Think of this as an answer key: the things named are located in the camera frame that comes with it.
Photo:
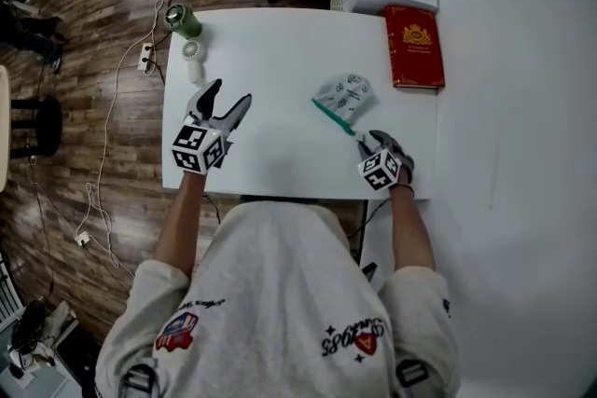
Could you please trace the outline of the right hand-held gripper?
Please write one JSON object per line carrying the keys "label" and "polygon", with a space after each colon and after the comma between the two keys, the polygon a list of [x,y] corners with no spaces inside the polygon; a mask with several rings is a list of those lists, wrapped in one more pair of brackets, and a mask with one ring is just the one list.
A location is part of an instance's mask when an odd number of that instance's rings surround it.
{"label": "right hand-held gripper", "polygon": [[358,164],[359,174],[375,191],[410,185],[414,171],[412,157],[397,149],[397,141],[388,133],[381,130],[368,133],[380,146],[372,149],[363,141],[357,142],[362,159]]}

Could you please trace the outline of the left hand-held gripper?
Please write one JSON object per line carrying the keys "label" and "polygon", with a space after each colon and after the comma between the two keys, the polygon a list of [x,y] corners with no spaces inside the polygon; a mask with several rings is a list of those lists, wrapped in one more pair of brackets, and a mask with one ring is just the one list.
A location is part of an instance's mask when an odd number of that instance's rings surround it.
{"label": "left hand-held gripper", "polygon": [[252,95],[246,94],[224,116],[213,117],[221,86],[222,79],[215,79],[187,102],[185,119],[171,147],[174,163],[184,172],[206,175],[212,168],[220,168],[232,146],[228,137],[251,107]]}

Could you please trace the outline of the clear plastic bag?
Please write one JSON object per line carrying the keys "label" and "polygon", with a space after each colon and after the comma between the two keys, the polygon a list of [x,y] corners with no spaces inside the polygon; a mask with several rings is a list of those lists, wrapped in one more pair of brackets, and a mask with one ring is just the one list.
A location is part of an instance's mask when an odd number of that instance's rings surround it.
{"label": "clear plastic bag", "polygon": [[313,105],[355,136],[354,123],[378,102],[369,81],[357,74],[337,74],[329,78],[311,98]]}

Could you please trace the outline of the person's left forearm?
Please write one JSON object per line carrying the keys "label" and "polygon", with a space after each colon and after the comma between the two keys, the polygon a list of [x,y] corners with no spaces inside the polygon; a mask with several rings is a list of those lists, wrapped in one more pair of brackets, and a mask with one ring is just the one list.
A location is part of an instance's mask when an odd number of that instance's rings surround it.
{"label": "person's left forearm", "polygon": [[206,177],[185,172],[160,232],[154,259],[191,277]]}

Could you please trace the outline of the person's right forearm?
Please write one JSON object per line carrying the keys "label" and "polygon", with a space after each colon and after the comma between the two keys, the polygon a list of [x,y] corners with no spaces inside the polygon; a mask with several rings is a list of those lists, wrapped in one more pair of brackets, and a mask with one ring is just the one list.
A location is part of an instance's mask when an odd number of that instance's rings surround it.
{"label": "person's right forearm", "polygon": [[412,190],[395,185],[390,190],[395,270],[407,267],[436,269],[432,244]]}

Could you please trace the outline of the white handheld fan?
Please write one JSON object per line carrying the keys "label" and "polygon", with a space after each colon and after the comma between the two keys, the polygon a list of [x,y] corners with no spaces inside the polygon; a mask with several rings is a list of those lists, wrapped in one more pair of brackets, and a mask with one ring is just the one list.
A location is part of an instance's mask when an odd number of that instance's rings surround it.
{"label": "white handheld fan", "polygon": [[187,62],[189,81],[195,85],[203,84],[202,61],[204,54],[204,45],[198,38],[187,40],[182,47],[182,57]]}

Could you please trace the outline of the white power strip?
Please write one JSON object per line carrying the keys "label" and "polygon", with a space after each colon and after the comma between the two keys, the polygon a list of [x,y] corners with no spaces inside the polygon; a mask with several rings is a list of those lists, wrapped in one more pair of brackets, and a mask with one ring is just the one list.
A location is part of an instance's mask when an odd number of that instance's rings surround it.
{"label": "white power strip", "polygon": [[152,65],[151,57],[152,57],[152,50],[153,44],[150,42],[144,43],[141,47],[141,52],[139,56],[139,61],[137,64],[137,69],[141,72],[147,72],[149,67]]}

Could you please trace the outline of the green drink tumbler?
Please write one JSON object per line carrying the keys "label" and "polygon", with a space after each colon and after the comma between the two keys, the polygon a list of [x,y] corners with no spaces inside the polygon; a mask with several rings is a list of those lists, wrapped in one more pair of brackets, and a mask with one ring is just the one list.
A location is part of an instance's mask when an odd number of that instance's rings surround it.
{"label": "green drink tumbler", "polygon": [[164,14],[164,23],[171,33],[179,34],[185,39],[201,36],[202,25],[187,5],[169,6]]}

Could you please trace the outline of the red hardcover book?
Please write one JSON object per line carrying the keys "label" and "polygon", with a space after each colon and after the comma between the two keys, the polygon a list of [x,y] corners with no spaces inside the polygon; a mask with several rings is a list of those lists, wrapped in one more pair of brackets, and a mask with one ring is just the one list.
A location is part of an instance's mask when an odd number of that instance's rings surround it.
{"label": "red hardcover book", "polygon": [[393,86],[443,89],[445,75],[435,14],[415,7],[387,6],[383,17]]}

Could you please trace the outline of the black stool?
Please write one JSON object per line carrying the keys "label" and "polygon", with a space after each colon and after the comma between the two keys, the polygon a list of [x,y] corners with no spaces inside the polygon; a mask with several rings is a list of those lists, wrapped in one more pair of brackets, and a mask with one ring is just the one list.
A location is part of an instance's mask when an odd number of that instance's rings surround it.
{"label": "black stool", "polygon": [[55,97],[40,100],[10,101],[11,110],[31,110],[34,119],[11,121],[12,130],[34,130],[36,145],[10,148],[11,159],[42,156],[50,158],[58,151],[62,138],[62,109]]}

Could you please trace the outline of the person's white printed t-shirt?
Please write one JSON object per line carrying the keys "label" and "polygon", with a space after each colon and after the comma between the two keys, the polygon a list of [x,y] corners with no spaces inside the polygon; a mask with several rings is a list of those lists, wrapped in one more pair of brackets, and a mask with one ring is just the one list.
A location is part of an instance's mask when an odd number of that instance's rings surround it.
{"label": "person's white printed t-shirt", "polygon": [[230,211],[193,277],[138,267],[97,394],[128,392],[136,365],[160,398],[454,398],[460,386],[445,279],[407,267],[375,290],[330,212],[282,202]]}

